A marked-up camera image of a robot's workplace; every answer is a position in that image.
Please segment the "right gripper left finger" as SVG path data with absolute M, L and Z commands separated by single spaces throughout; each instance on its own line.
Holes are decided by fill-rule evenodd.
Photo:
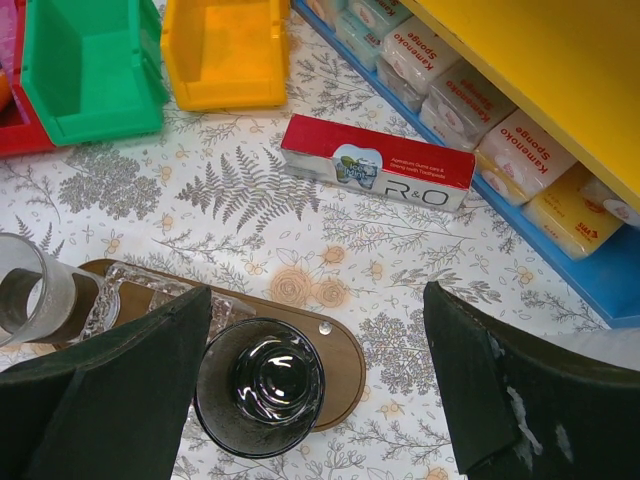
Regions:
M 211 322 L 197 287 L 1 374 L 4 479 L 168 479 Z

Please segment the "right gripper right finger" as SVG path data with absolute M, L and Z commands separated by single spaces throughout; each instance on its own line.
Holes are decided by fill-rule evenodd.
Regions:
M 636 479 L 639 372 L 557 346 L 426 285 L 424 325 L 461 474 Z

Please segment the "clear glass cup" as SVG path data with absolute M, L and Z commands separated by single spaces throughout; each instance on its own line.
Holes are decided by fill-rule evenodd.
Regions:
M 71 316 L 80 271 L 30 240 L 1 235 L 1 345 L 41 340 Z

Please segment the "green translucent cup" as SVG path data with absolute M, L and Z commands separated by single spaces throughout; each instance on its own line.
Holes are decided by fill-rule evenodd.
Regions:
M 253 318 L 223 329 L 207 345 L 194 402 L 217 446 L 264 459 L 309 435 L 324 397 L 325 373 L 310 340 L 285 322 Z

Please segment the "clear textured acrylic holder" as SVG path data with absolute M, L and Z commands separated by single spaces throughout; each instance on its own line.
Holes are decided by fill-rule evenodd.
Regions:
M 187 291 L 192 284 L 183 279 L 153 273 L 141 267 L 116 262 L 105 269 L 104 282 L 76 343 L 138 319 Z M 240 299 L 213 290 L 208 338 L 231 324 L 256 316 L 256 310 Z

